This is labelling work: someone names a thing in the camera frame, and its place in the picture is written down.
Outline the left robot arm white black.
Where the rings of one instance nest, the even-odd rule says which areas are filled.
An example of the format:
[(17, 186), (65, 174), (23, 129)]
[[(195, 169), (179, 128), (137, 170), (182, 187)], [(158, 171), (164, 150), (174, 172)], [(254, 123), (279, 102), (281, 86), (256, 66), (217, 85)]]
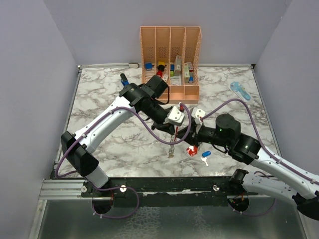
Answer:
[(134, 114), (143, 112), (153, 121), (152, 129), (174, 135), (174, 126), (167, 119), (170, 109), (164, 109), (163, 103), (158, 101), (167, 90), (168, 84), (157, 75), (152, 76), (145, 84), (126, 84), (111, 105), (91, 123), (74, 134), (66, 131), (62, 135), (64, 158), (77, 173), (93, 184), (93, 191), (98, 196), (106, 196), (110, 191), (110, 184), (107, 174), (92, 154), (120, 124)]

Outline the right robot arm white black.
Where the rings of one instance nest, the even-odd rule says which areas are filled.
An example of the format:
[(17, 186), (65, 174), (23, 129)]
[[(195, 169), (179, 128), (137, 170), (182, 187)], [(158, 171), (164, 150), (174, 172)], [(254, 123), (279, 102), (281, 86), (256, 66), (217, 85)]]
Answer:
[(200, 143), (224, 147), (234, 160), (252, 165), (275, 177), (275, 180), (261, 179), (245, 170), (236, 170), (229, 182), (233, 194), (240, 195), (246, 191), (272, 196), (295, 204), (300, 213), (311, 219), (319, 219), (318, 175), (297, 167), (263, 146), (257, 139), (243, 134), (240, 122), (230, 114), (219, 115), (214, 128), (197, 125), (193, 119), (190, 131), (180, 130), (177, 138), (193, 147)]

